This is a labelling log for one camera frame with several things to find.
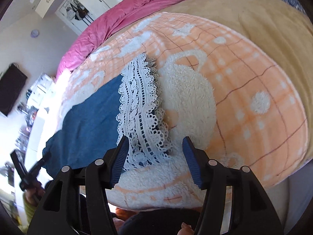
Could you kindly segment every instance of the person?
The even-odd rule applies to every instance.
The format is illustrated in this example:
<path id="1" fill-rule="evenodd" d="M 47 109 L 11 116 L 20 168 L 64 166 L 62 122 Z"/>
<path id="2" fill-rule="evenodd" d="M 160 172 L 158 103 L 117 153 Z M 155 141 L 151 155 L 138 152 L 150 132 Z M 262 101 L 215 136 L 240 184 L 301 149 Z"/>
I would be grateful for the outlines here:
<path id="1" fill-rule="evenodd" d="M 34 188 L 27 189 L 23 195 L 24 208 L 27 221 L 30 223 L 37 203 L 33 195 L 43 197 L 52 181 L 49 181 L 45 187 L 39 181 L 33 183 Z M 140 235 L 149 233 L 149 235 L 192 235 L 200 216 L 199 210 L 192 209 L 156 209 L 152 211 L 125 211 L 117 208 L 117 215 L 111 213 L 115 228 L 119 235 Z M 26 234 L 28 226 L 20 227 Z"/>

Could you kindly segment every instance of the orange plaid pattern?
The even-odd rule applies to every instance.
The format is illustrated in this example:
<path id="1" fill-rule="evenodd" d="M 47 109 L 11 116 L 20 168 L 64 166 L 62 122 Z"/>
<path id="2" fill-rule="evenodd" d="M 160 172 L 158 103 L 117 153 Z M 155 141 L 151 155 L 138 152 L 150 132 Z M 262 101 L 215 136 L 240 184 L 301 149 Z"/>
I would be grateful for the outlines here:
<path id="1" fill-rule="evenodd" d="M 191 66 L 214 88 L 217 121 L 205 150 L 208 156 L 230 167 L 250 166 L 264 187 L 277 184 L 294 172 L 306 153 L 308 125 L 300 97 L 284 71 L 255 44 L 226 26 L 185 14 L 153 16 L 156 15 L 159 17 L 143 29 L 136 30 L 138 24 L 131 27 L 102 45 L 99 49 L 103 51 L 98 49 L 86 59 L 73 73 L 63 101 L 90 83 L 101 70 L 105 77 L 95 78 L 91 83 L 96 85 L 99 80 L 100 85 L 107 83 L 142 52 L 155 57 L 157 67 L 161 68 L 173 54 L 202 50 L 207 54 L 204 64 L 194 55 L 175 63 Z M 130 40 L 147 31 L 149 38 L 138 48 L 118 56 Z M 264 114 L 251 109 L 251 100 L 258 92 L 266 93 L 270 100 Z M 173 118 L 171 123 L 175 125 L 177 119 Z"/>

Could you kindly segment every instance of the ceiling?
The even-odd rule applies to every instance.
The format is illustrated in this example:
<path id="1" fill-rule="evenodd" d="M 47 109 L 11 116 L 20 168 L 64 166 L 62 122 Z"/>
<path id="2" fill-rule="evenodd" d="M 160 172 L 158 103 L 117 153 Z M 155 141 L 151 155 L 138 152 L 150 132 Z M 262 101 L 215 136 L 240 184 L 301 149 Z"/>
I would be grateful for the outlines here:
<path id="1" fill-rule="evenodd" d="M 0 32 L 32 12 L 30 0 L 13 0 L 0 21 Z"/>

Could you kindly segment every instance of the white wall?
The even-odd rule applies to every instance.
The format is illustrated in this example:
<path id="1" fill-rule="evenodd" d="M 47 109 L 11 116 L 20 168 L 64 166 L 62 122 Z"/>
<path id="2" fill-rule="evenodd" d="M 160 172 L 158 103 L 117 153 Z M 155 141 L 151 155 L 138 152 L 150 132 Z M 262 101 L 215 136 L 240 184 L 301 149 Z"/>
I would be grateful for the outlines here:
<path id="1" fill-rule="evenodd" d="M 40 32 L 37 38 L 30 37 L 34 29 Z M 55 14 L 42 19 L 36 12 L 24 16 L 0 32 L 0 73 L 10 63 L 16 62 L 28 76 L 16 104 L 26 102 L 26 90 L 41 73 L 56 74 L 62 56 L 76 38 L 77 35 Z M 0 166 L 10 160 L 9 154 L 15 147 L 18 130 L 24 123 L 24 116 L 16 111 L 16 105 L 8 117 L 0 115 Z"/>

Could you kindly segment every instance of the green sleeve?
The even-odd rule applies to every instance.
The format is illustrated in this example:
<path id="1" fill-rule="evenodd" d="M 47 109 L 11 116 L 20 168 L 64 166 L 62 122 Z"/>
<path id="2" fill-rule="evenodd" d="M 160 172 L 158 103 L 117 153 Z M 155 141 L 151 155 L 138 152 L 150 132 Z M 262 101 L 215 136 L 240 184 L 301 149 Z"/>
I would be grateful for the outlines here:
<path id="1" fill-rule="evenodd" d="M 24 201 L 24 209 L 25 209 L 25 213 L 26 213 L 26 217 L 27 217 L 27 222 L 30 223 L 30 221 L 32 220 L 32 217 L 34 216 L 36 207 L 31 205 L 25 197 L 25 194 L 23 194 L 23 201 Z"/>

